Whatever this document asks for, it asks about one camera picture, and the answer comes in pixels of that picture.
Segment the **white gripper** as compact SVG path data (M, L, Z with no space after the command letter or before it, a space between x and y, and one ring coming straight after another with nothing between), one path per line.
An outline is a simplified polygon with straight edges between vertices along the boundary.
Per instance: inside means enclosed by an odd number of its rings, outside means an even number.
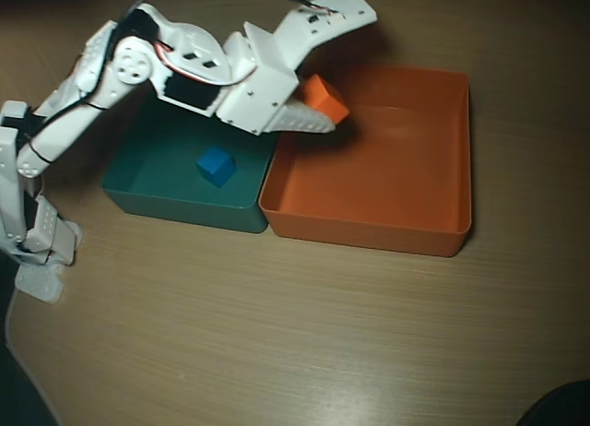
M244 81L229 90L217 108L216 116L251 134L262 133L268 123L270 133L327 134L334 131L336 124L326 114L302 101L286 101L298 85L293 70L259 65Z

